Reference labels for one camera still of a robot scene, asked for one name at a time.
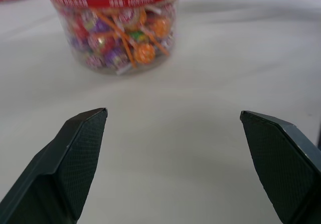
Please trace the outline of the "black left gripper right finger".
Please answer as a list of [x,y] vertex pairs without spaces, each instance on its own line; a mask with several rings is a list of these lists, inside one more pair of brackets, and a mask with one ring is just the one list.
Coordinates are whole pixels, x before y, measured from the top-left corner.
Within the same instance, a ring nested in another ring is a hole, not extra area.
[[240,114],[254,168],[282,224],[321,224],[321,149],[294,124]]

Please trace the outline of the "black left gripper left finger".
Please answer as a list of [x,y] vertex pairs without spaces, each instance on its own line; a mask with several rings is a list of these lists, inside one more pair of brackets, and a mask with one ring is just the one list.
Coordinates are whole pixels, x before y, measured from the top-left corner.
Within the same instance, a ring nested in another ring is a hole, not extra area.
[[0,224],[77,224],[96,169],[108,112],[68,119],[0,202]]

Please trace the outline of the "clear plastic lollipop jar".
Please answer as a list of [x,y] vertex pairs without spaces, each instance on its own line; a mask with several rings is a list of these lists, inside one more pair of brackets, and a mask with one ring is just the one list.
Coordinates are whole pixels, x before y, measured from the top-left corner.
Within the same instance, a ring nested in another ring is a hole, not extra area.
[[[122,75],[151,69],[166,59],[175,41],[178,0],[50,0],[77,61],[98,71]],[[169,18],[170,33],[158,38],[150,26]],[[140,64],[135,48],[150,43],[155,59]]]

